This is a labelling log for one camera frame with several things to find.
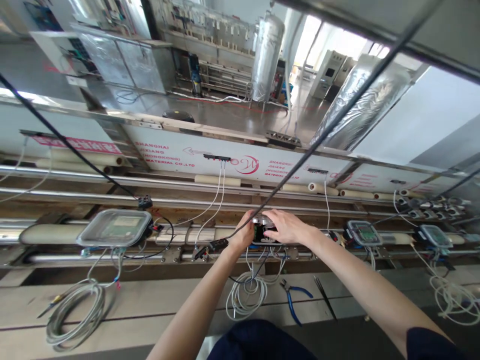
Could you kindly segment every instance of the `wrist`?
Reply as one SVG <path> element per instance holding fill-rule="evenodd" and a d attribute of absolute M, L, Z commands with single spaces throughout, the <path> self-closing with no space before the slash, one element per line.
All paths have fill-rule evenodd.
<path fill-rule="evenodd" d="M 312 245 L 315 243 L 321 242 L 323 239 L 324 234 L 320 231 L 320 229 L 316 228 L 315 226 L 310 226 L 305 228 L 302 231 L 300 237 L 300 243 L 307 248 L 311 248 Z"/>

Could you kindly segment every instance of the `pliers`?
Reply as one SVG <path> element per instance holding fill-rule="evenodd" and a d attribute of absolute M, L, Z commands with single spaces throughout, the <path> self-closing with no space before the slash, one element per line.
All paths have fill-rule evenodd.
<path fill-rule="evenodd" d="M 314 296 L 307 289 L 304 289 L 303 287 L 290 286 L 285 279 L 281 280 L 280 285 L 286 291 L 286 296 L 288 298 L 288 307 L 290 308 L 291 317 L 293 318 L 293 320 L 295 320 L 296 324 L 299 327 L 301 327 L 302 323 L 300 322 L 297 315 L 295 315 L 295 310 L 294 310 L 294 305 L 292 304 L 292 295 L 290 295 L 290 290 L 300 291 L 300 292 L 306 294 L 310 299 L 312 299 Z"/>

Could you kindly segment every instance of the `sleeve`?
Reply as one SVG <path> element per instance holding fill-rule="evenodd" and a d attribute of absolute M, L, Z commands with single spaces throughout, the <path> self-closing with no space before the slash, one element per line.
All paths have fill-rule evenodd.
<path fill-rule="evenodd" d="M 406 353 L 408 360 L 467 360 L 453 342 L 423 327 L 407 331 Z"/>

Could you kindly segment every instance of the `human hand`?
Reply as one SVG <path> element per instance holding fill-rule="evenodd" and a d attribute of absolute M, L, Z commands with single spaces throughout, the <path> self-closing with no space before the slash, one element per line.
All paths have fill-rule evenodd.
<path fill-rule="evenodd" d="M 307 225 L 292 213 L 272 209 L 264 211 L 263 214 L 273 221 L 277 229 L 277 231 L 264 231 L 263 234 L 282 244 L 305 245 L 306 241 L 315 238 L 320 233 L 316 227 Z"/>
<path fill-rule="evenodd" d="M 235 229 L 238 229 L 240 226 L 242 226 L 249 219 L 249 217 L 252 216 L 253 212 L 253 210 L 249 210 L 243 214 L 243 217 Z M 228 241 L 228 247 L 236 250 L 238 255 L 240 255 L 252 243 L 254 240 L 254 234 L 254 224 L 252 221 L 249 221 L 247 225 L 245 225 Z"/>

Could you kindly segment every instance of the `floor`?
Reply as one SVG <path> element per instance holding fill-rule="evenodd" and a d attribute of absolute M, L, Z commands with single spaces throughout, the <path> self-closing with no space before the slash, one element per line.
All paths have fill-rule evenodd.
<path fill-rule="evenodd" d="M 72 101 L 82 101 L 65 76 L 56 72 L 52 64 L 33 41 L 0 43 L 0 52 L 6 54 L 0 59 L 0 71 L 21 91 Z M 165 110 L 184 110 L 193 115 L 196 122 L 263 135 L 267 130 L 282 131 L 289 135 L 296 133 L 303 144 L 308 144 L 317 130 L 330 104 L 308 96 L 311 82 L 302 84 L 301 100 L 298 101 L 299 85 L 293 81 L 291 94 L 292 111 L 290 125 L 288 112 L 281 107 L 268 104 L 265 112 L 262 106 L 248 103 L 220 104 L 202 99 L 179 98 L 173 95 L 139 93 L 122 87 L 105 85 L 89 79 L 89 87 L 101 103 L 108 108 L 161 116 Z"/>
<path fill-rule="evenodd" d="M 423 309 L 453 342 L 465 353 L 468 359 L 478 358 L 480 343 L 477 326 L 459 326 L 437 315 L 437 308 Z M 301 342 L 318 359 L 358 359 L 358 360 L 402 360 L 403 357 L 390 342 L 385 333 L 373 321 L 363 317 L 352 317 L 335 321 L 322 321 L 305 324 L 303 327 L 288 326 L 283 329 Z M 145 359 L 152 346 L 139 346 L 122 350 L 111 350 L 84 355 L 65 356 L 64 360 L 123 360 Z"/>

